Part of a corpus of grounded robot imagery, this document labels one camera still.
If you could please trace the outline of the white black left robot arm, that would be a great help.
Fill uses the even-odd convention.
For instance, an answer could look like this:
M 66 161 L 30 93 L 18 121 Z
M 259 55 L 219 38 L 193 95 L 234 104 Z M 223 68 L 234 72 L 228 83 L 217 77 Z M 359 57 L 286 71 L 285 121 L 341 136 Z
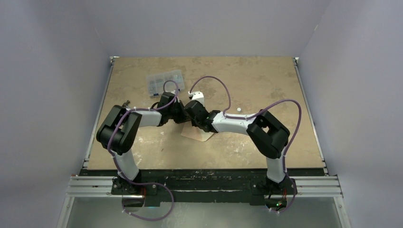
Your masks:
M 137 194 L 142 187 L 141 171 L 132 153 L 138 129 L 160 127 L 169 120 L 177 124 L 188 121 L 183 102 L 176 94 L 164 92 L 160 101 L 150 108 L 114 105 L 100 125 L 96 140 L 112 156 L 118 176 L 124 179 L 123 188 L 129 194 Z

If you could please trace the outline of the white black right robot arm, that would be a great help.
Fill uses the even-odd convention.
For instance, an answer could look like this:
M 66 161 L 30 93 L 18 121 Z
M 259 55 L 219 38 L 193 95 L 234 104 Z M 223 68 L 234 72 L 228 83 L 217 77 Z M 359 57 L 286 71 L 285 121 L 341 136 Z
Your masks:
M 196 100 L 190 101 L 184 111 L 192 126 L 205 132 L 248 135 L 258 151 L 266 157 L 268 190 L 279 193 L 285 188 L 284 155 L 289 146 L 290 131 L 273 114 L 261 110 L 257 114 L 225 116 L 219 110 L 208 112 Z

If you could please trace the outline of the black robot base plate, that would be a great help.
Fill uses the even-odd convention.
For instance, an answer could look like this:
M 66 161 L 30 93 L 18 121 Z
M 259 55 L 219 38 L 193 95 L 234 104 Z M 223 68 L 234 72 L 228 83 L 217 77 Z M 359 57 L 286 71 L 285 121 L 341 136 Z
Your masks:
M 79 177 L 110 177 L 111 195 L 124 198 L 124 205 L 133 207 L 129 197 L 138 196 L 137 205 L 158 207 L 162 202 L 248 203 L 281 209 L 287 198 L 294 197 L 294 179 L 280 183 L 267 178 L 266 169 L 184 169 L 141 170 L 135 178 L 138 185 L 128 183 L 116 170 L 84 170 Z

